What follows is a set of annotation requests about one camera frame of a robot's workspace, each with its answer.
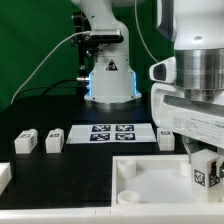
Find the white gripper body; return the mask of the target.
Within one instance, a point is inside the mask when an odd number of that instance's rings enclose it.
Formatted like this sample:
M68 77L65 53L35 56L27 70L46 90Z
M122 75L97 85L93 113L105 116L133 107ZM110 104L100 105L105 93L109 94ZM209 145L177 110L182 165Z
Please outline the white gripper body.
M217 91L213 102L199 102L174 85L155 83L151 110L158 127L224 149L224 91Z

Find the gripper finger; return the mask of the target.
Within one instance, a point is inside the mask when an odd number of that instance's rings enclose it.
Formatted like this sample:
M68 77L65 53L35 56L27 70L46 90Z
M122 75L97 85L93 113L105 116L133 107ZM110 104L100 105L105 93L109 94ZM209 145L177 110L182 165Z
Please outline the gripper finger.
M188 154L188 160L191 160L192 155L200 150L198 141L193 138L183 136L182 143Z
M219 178L224 178L224 156L220 156L216 162L216 174Z

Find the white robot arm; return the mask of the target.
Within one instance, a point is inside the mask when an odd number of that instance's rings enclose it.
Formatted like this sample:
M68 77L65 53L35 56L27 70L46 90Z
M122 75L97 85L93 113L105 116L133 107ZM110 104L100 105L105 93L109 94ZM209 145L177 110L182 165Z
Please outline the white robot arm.
M113 7L143 0L71 0L90 23L97 48L84 99L122 107L141 97L129 66L129 32ZM152 118L159 128L224 148L224 0L157 0L157 27L174 55L150 67Z

